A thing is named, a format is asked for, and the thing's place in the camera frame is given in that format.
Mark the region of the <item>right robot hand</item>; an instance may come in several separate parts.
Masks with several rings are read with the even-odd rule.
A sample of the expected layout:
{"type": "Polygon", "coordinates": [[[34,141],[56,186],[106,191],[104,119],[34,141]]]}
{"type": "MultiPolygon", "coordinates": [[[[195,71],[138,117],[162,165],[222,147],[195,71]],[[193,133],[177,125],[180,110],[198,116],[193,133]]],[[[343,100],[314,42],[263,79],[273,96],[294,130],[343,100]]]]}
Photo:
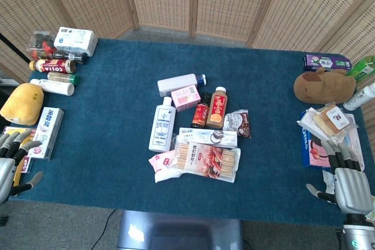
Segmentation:
{"type": "Polygon", "coordinates": [[[328,153],[334,193],[319,191],[311,184],[306,188],[313,196],[337,204],[344,214],[368,215],[373,210],[371,191],[356,154],[344,143],[328,140],[321,144],[328,153]]]}

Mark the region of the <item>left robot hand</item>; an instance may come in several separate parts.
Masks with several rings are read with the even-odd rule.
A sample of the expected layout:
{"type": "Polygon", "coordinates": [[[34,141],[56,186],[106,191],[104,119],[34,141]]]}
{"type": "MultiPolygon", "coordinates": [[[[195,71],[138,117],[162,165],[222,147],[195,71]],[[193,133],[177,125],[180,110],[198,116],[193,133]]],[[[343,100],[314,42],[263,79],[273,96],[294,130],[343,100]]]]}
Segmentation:
{"type": "Polygon", "coordinates": [[[43,172],[39,171],[28,182],[13,185],[15,172],[21,160],[30,149],[42,144],[41,141],[29,141],[22,146],[22,142],[31,133],[31,129],[26,129],[22,133],[16,131],[11,135],[5,133],[0,136],[0,204],[7,202],[10,196],[33,189],[43,177],[43,172]]]}

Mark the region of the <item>white bottle with blue print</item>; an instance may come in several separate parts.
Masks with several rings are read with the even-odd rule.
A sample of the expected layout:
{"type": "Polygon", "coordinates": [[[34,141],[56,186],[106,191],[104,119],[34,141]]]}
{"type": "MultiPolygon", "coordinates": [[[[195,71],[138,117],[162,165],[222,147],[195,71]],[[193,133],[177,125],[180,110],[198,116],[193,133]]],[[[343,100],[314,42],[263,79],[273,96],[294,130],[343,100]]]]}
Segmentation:
{"type": "Polygon", "coordinates": [[[176,108],[172,106],[172,98],[164,97],[162,105],[158,105],[155,110],[149,150],[154,152],[170,151],[175,115],[176,108]]]}

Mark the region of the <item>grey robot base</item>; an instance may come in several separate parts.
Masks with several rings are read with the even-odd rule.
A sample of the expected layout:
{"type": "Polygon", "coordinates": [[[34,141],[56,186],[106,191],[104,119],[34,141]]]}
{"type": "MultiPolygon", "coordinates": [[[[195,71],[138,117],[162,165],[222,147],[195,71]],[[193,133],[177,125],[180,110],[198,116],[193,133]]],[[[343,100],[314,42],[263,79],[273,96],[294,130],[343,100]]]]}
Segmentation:
{"type": "Polygon", "coordinates": [[[122,212],[116,250],[244,250],[237,219],[122,212]]]}

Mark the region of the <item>white bottle with grey print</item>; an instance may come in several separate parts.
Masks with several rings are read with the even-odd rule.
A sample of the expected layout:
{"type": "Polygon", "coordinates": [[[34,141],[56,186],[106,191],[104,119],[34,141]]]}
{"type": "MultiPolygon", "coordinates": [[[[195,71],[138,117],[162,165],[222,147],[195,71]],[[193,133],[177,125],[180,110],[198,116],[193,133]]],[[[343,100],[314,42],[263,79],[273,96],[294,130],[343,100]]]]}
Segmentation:
{"type": "Polygon", "coordinates": [[[360,91],[355,93],[348,101],[343,103],[343,106],[348,111],[354,111],[363,104],[375,98],[375,82],[365,86],[360,91]]]}

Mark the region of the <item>white cylindrical tube bottle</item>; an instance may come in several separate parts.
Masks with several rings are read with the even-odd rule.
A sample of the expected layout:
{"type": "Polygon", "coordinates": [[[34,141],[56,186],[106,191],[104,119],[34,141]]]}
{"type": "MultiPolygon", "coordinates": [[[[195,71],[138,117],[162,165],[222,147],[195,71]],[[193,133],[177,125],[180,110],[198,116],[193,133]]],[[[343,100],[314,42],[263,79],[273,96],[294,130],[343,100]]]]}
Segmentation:
{"type": "Polygon", "coordinates": [[[65,83],[46,79],[31,79],[31,84],[38,85],[44,92],[71,96],[74,94],[75,87],[72,83],[65,83]]]}

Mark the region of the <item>green cap jar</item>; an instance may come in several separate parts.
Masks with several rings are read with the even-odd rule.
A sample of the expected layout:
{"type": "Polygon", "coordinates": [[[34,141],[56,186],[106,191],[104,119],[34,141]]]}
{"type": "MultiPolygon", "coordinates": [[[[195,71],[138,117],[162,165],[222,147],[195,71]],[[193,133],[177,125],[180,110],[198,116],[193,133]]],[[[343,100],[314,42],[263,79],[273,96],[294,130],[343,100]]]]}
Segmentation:
{"type": "Polygon", "coordinates": [[[80,77],[77,74],[67,74],[58,72],[48,72],[47,79],[63,83],[72,83],[77,85],[80,82],[80,77]]]}

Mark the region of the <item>red Costa coffee bottle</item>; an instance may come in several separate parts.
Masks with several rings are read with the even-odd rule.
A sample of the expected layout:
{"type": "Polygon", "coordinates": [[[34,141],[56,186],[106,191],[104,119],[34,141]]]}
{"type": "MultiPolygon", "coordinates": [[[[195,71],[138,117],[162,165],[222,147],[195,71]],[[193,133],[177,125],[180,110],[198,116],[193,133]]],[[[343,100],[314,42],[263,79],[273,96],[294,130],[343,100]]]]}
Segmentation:
{"type": "Polygon", "coordinates": [[[57,72],[64,74],[74,74],[76,72],[76,63],[72,60],[46,60],[40,59],[31,61],[29,67],[32,71],[38,72],[57,72]]]}

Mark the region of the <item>green drink bottle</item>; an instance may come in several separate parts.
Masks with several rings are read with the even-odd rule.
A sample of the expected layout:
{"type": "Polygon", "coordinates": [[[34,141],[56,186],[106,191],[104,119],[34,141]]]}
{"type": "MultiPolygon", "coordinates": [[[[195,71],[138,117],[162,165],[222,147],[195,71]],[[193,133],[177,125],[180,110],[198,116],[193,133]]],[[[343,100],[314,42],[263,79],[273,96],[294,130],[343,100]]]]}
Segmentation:
{"type": "Polygon", "coordinates": [[[347,73],[347,76],[353,77],[358,83],[372,74],[375,74],[375,55],[360,59],[347,73]]]}

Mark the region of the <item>dark bottle with black cap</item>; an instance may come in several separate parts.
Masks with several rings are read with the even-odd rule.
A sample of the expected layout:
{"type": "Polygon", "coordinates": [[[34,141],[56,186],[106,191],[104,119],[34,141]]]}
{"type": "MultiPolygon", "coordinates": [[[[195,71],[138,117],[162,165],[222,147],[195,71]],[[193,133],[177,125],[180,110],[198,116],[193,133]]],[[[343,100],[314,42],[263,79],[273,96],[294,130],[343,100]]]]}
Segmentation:
{"type": "Polygon", "coordinates": [[[71,60],[76,63],[85,64],[87,55],[85,53],[70,53],[62,50],[58,50],[52,54],[53,59],[71,60]]]}

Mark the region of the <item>brown drink bottle white cap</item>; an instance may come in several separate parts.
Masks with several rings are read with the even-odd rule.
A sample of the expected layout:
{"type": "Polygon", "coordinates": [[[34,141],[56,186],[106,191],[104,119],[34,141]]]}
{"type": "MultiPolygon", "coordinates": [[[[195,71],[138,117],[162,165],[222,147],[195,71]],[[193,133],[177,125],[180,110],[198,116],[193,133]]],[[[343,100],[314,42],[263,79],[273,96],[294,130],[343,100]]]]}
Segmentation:
{"type": "Polygon", "coordinates": [[[217,87],[212,94],[206,127],[222,129],[228,97],[224,87],[217,87]]]}

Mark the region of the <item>dark sauce bottle red label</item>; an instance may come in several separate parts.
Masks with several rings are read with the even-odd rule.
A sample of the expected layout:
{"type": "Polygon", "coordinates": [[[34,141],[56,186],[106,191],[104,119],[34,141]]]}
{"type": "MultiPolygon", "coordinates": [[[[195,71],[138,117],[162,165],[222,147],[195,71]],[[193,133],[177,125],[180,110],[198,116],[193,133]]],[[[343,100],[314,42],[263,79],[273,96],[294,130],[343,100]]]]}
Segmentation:
{"type": "Polygon", "coordinates": [[[192,119],[192,128],[203,129],[206,126],[207,117],[210,109],[212,95],[204,92],[201,96],[200,102],[197,104],[195,113],[192,119]]]}

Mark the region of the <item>white bottle with blue cap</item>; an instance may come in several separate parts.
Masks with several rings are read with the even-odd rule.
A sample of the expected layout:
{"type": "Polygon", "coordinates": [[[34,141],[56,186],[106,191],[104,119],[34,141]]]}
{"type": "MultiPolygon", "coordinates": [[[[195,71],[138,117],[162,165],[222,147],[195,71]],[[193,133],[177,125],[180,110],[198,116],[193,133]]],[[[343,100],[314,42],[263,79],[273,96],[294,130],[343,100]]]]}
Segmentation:
{"type": "Polygon", "coordinates": [[[159,95],[161,97],[169,96],[172,91],[179,90],[191,85],[200,87],[206,85],[206,75],[186,74],[172,78],[166,78],[157,82],[159,95]]]}

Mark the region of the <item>yellow box with holes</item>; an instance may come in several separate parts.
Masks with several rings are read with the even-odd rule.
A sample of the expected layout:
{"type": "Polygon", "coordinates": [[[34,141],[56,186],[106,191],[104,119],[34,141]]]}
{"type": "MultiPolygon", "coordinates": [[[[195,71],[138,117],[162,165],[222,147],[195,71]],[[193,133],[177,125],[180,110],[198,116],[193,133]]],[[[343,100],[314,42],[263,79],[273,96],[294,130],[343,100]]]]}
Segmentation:
{"type": "Polygon", "coordinates": [[[20,183],[21,175],[23,174],[23,173],[21,173],[21,168],[22,168],[22,165],[21,165],[21,162],[20,162],[19,165],[17,166],[17,170],[16,170],[14,178],[13,178],[13,181],[14,181],[13,185],[14,186],[17,186],[20,183]]]}

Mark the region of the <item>pink crayon pack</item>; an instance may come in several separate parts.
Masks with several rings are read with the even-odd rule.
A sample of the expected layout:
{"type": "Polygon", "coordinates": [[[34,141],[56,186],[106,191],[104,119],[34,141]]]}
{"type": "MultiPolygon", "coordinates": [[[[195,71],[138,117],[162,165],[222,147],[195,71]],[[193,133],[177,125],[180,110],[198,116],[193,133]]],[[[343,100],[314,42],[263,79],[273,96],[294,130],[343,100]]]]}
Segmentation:
{"type": "MultiPolygon", "coordinates": [[[[20,144],[20,146],[23,146],[26,143],[33,141],[33,137],[34,137],[35,132],[36,132],[35,128],[30,129],[30,128],[21,128],[21,127],[14,127],[14,126],[6,126],[6,127],[4,127],[2,133],[8,133],[8,134],[11,135],[14,132],[23,133],[23,132],[25,132],[27,130],[31,130],[31,133],[20,144]]],[[[21,165],[22,165],[21,173],[29,173],[30,169],[31,169],[31,166],[32,166],[32,162],[33,162],[33,160],[30,158],[30,156],[26,155],[23,158],[23,160],[21,161],[21,165]]]]}

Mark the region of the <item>blue Oreo box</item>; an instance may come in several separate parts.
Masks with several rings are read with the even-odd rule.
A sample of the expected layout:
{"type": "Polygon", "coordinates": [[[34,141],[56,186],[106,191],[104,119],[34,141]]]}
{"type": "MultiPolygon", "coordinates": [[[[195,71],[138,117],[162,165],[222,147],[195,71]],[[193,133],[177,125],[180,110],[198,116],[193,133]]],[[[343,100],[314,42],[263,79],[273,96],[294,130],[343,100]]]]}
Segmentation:
{"type": "Polygon", "coordinates": [[[306,129],[301,129],[302,166],[329,170],[329,157],[321,140],[306,129]]]}

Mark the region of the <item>white and pink toothpaste box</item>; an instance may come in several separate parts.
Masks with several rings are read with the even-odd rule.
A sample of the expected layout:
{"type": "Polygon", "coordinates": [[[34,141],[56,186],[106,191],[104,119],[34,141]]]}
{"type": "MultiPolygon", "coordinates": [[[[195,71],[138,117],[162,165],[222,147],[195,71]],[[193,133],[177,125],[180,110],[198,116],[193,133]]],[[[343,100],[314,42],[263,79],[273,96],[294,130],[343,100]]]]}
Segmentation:
{"type": "Polygon", "coordinates": [[[33,137],[33,141],[39,141],[41,144],[28,151],[29,157],[45,160],[51,158],[63,115],[64,111],[60,108],[43,108],[33,137]]]}

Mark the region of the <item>yellow plush toy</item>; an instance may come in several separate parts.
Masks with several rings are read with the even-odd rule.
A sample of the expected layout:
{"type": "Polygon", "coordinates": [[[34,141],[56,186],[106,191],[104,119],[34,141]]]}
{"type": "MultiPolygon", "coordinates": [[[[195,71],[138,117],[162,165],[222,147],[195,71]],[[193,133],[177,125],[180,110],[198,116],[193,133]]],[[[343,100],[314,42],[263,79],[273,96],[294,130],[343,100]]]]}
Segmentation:
{"type": "Polygon", "coordinates": [[[20,84],[0,109],[0,115],[18,125],[34,125],[39,119],[43,99],[41,86],[32,83],[20,84]]]}

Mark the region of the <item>wrapped sandwich cake pack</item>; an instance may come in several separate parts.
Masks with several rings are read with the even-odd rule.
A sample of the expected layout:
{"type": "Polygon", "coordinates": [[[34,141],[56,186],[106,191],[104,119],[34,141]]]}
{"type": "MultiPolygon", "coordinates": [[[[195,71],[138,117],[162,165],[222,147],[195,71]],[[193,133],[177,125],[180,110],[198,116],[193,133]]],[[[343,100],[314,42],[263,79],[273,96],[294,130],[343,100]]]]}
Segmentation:
{"type": "Polygon", "coordinates": [[[318,109],[313,120],[330,137],[338,136],[350,125],[349,119],[336,104],[326,105],[318,109]]]}

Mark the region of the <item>white flat box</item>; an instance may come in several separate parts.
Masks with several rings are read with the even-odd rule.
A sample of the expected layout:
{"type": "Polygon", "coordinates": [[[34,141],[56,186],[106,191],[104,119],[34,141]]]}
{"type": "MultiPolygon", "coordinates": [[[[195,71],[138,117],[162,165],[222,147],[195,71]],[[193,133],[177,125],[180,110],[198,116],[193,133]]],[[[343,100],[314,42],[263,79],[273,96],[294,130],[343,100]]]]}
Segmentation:
{"type": "Polygon", "coordinates": [[[323,130],[323,128],[314,120],[316,115],[316,109],[310,107],[302,115],[297,124],[303,129],[306,129],[311,134],[316,136],[321,141],[333,141],[335,144],[341,143],[344,141],[345,136],[347,135],[346,130],[334,133],[333,135],[328,134],[323,130]]]}

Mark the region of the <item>brown capybara plush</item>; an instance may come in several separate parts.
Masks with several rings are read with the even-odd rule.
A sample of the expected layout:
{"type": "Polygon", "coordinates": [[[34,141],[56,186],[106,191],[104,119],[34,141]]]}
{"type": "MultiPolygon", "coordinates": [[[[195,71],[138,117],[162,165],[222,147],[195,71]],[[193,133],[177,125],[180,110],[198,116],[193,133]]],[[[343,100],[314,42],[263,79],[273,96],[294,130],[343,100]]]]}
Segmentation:
{"type": "Polygon", "coordinates": [[[356,80],[347,76],[346,70],[306,71],[294,82],[294,94],[308,104],[343,103],[349,100],[356,89],[356,80]]]}

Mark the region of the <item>purple toothpaste box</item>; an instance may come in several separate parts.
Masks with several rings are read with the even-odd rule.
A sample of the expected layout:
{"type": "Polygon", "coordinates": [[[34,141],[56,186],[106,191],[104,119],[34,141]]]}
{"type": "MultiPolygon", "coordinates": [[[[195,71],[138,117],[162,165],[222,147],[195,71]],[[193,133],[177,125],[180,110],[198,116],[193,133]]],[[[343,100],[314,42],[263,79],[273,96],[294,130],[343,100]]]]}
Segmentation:
{"type": "Polygon", "coordinates": [[[306,54],[303,59],[305,71],[316,71],[324,67],[325,71],[352,69],[352,64],[346,57],[337,57],[333,55],[306,54]]]}

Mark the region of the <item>white and brown snack packet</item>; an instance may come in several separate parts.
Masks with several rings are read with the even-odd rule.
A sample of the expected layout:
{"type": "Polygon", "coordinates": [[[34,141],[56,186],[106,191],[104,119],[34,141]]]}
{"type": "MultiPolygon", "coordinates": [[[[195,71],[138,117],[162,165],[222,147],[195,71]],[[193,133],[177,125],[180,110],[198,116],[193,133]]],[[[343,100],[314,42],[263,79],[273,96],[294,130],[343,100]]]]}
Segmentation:
{"type": "Polygon", "coordinates": [[[223,130],[236,131],[237,135],[251,139],[250,117],[247,109],[228,113],[224,117],[223,130]]]}

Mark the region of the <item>clear box with red items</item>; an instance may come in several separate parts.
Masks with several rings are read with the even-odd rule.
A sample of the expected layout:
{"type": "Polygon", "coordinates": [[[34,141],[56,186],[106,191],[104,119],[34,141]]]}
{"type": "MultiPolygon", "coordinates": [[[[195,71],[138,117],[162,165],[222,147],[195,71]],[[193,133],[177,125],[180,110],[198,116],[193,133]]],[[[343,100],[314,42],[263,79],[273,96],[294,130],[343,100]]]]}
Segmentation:
{"type": "Polygon", "coordinates": [[[27,53],[33,60],[52,59],[56,52],[55,37],[50,31],[34,31],[26,48],[27,53]]]}

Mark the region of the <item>bamboo skewers packet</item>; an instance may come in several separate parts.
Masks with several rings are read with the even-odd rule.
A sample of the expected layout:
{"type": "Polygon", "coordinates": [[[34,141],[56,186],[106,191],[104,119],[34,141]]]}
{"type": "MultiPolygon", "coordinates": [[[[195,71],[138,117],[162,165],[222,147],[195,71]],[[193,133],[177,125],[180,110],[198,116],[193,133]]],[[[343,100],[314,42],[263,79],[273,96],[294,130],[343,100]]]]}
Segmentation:
{"type": "Polygon", "coordinates": [[[241,149],[226,149],[201,143],[177,143],[171,167],[211,179],[234,183],[241,149]]]}

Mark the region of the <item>white tissue pack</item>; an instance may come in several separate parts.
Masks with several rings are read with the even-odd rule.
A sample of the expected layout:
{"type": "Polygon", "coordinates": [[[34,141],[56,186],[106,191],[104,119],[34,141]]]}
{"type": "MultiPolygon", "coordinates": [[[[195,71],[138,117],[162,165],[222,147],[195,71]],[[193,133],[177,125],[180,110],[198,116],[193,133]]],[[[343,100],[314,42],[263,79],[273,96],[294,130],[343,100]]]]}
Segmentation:
{"type": "Polygon", "coordinates": [[[54,40],[57,50],[70,53],[85,53],[92,57],[98,38],[92,30],[74,29],[61,26],[54,40]]]}

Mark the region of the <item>pink and white wipes pouch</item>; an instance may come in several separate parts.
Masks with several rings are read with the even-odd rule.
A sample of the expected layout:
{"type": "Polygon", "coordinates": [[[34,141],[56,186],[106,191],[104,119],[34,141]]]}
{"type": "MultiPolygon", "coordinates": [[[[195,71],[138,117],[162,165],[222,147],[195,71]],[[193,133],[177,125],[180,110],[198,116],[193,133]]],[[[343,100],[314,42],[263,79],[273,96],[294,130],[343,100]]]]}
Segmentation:
{"type": "Polygon", "coordinates": [[[149,159],[149,163],[155,172],[155,183],[181,176],[181,171],[172,167],[172,162],[175,158],[175,151],[159,153],[149,159]]]}

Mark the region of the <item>white toothpaste box blue print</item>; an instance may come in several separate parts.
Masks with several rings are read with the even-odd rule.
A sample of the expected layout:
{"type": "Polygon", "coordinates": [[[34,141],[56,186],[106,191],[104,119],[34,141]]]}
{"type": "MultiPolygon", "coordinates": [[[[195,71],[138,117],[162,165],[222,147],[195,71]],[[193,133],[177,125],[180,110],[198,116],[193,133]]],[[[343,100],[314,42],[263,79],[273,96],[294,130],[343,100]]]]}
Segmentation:
{"type": "Polygon", "coordinates": [[[237,132],[221,129],[179,128],[179,137],[186,142],[201,143],[220,148],[233,149],[237,147],[237,132]]]}

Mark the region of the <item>pink cardboard box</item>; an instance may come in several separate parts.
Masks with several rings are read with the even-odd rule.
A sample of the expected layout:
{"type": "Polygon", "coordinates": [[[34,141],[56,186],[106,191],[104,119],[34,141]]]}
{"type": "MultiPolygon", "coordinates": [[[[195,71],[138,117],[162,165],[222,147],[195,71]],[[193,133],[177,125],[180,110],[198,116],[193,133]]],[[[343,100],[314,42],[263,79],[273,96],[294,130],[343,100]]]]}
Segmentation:
{"type": "Polygon", "coordinates": [[[201,101],[195,85],[172,91],[171,97],[177,112],[195,107],[201,101]]]}

